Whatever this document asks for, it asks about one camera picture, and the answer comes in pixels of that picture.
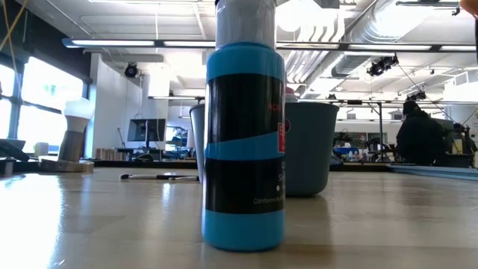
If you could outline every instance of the ductwork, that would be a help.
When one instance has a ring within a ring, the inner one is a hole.
[[[357,25],[347,33],[342,42],[347,43],[394,43],[417,27],[429,15],[429,10],[420,7],[396,6],[398,0],[378,0]],[[331,90],[351,75],[357,67],[369,61],[370,56],[347,55],[330,52],[307,79],[309,87],[319,87],[320,92]],[[328,80],[327,85],[317,85],[320,76],[333,76],[336,85]]]

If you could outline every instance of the person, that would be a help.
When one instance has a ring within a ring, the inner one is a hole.
[[[407,163],[428,166],[446,152],[443,129],[414,101],[403,104],[405,121],[398,131],[397,151]]]

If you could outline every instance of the blue water bottle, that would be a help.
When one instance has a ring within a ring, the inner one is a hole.
[[[273,25],[274,0],[220,0],[217,16],[220,10],[239,16],[244,5],[271,12],[236,23],[255,23],[250,31]],[[217,21],[222,29],[234,24]],[[202,234],[220,249],[266,250],[284,235],[284,61],[273,49],[274,33],[256,40],[220,36],[207,63]]]

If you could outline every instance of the table surface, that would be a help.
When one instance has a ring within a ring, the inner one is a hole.
[[[229,253],[202,241],[199,183],[121,182],[121,173],[165,171],[0,179],[0,268],[478,266],[476,182],[331,173],[321,196],[286,199],[281,246]]]

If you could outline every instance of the ceiling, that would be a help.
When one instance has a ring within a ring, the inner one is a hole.
[[[347,27],[372,1],[358,0],[356,8],[344,11]],[[169,39],[169,40],[214,40],[214,0],[179,4],[176,0],[164,0],[160,4],[125,4],[90,2],[88,0],[36,0],[28,3],[28,9],[66,35],[74,38],[104,39]],[[421,24],[400,39],[409,43],[463,43],[474,44],[474,19],[462,11],[451,16],[452,10],[433,10]],[[297,40],[300,30],[286,32],[277,30],[278,40]],[[110,49],[99,51],[105,61],[110,61],[118,70],[129,61],[126,55],[163,55],[175,76],[172,90],[200,89],[205,87],[205,59],[211,52],[201,49]],[[279,52],[285,59],[290,52]],[[430,96],[439,95],[443,82],[452,78],[457,70],[475,67],[473,54],[456,53],[398,53],[400,66],[410,75],[411,82],[400,68],[394,67],[384,75],[370,78],[366,66],[356,70],[353,79],[343,81],[337,92],[340,98],[393,99],[397,93],[426,81]],[[320,90],[322,96],[335,87]]]

